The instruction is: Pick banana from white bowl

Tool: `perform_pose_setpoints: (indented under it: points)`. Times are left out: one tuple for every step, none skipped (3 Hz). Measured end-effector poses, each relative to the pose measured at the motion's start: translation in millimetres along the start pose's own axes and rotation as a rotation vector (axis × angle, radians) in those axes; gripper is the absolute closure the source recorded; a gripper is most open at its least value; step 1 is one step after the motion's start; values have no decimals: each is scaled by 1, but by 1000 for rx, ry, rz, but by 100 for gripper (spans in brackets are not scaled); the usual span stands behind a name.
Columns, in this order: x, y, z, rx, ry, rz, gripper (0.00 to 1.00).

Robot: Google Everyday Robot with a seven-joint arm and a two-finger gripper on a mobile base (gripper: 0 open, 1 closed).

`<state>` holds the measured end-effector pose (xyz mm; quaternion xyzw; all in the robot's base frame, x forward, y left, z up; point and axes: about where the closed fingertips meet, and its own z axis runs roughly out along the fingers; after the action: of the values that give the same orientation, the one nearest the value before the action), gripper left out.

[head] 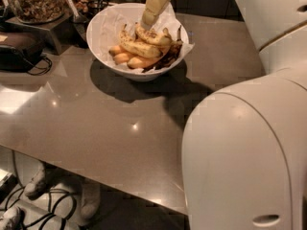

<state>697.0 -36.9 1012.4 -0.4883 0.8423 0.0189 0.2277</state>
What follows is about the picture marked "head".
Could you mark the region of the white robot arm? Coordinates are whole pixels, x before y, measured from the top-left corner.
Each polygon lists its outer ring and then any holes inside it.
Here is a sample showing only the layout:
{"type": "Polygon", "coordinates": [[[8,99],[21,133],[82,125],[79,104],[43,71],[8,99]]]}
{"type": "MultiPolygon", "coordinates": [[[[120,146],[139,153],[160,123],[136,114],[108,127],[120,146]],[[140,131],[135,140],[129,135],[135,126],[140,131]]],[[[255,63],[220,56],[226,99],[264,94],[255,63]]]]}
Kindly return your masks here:
{"type": "Polygon", "coordinates": [[[235,0],[264,76],[192,111],[182,137],[191,230],[306,230],[307,0],[235,0]]]}

